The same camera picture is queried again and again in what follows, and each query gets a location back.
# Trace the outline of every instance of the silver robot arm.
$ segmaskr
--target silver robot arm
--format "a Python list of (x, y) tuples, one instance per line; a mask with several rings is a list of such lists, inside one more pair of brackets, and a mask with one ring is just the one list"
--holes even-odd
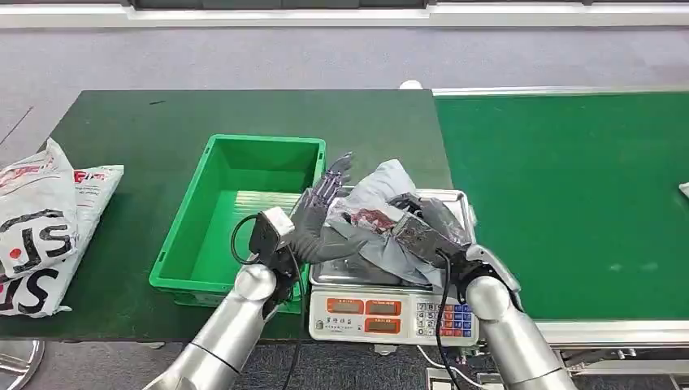
[(275, 274), (262, 264), (243, 266), (232, 291), (179, 357), (144, 390), (227, 390), (232, 387), (266, 321), (263, 306)]
[(472, 245), (467, 260), (492, 266), (495, 275), (479, 276), (466, 287), (466, 300), (479, 320), (479, 334), (509, 390), (576, 390), (569, 372), (550, 349), (539, 328), (521, 308), (519, 284), (488, 249)]

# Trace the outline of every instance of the electronic weighing scale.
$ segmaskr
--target electronic weighing scale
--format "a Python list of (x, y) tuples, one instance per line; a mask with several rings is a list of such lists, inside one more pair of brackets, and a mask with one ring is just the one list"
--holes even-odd
[[(462, 191), (420, 189), (417, 195), (443, 201), (476, 241), (473, 210)], [(314, 339), (436, 344), (441, 296), (430, 286), (406, 282), (359, 255), (313, 265), (309, 279), (309, 333)], [(463, 300), (448, 297), (440, 335), (443, 345), (476, 344), (478, 322)]]

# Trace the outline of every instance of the package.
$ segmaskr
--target package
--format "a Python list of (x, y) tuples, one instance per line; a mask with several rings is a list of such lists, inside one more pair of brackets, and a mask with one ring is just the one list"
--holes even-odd
[(0, 314), (40, 318), (71, 310), (60, 302), (123, 173), (122, 166), (74, 171), (79, 232), (76, 253), (56, 265), (0, 284)]
[(76, 251), (72, 165), (45, 150), (0, 171), (0, 282), (50, 267)]
[(444, 272), (421, 261), (392, 238), (391, 230), (404, 211), (388, 202), (397, 195), (416, 194), (416, 186), (398, 160), (381, 163), (347, 197), (328, 210), (326, 225), (345, 239), (366, 241), (359, 254), (383, 271), (412, 284), (441, 287)]

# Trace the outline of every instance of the sf express bag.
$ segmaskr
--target sf express bag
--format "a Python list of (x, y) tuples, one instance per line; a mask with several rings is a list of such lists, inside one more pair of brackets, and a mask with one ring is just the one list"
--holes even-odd
[(72, 310), (60, 302), (123, 173), (121, 165), (74, 171), (79, 224), (76, 253), (54, 266), (0, 284), (0, 314), (39, 318)]
[(50, 138), (45, 150), (0, 171), (0, 282), (76, 251), (73, 170)]

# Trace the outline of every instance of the green plastic crate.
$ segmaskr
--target green plastic crate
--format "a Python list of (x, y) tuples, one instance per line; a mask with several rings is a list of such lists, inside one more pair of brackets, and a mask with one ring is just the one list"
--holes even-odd
[[(175, 303), (217, 306), (232, 289), (240, 264), (230, 254), (230, 234), (240, 219), (273, 206), (287, 213), (322, 175), (325, 141), (279, 136), (215, 135), (201, 156), (172, 222), (149, 282)], [(253, 221), (236, 238), (243, 258)], [(307, 285), (308, 267), (301, 278)], [(300, 313), (301, 296), (279, 311)]]

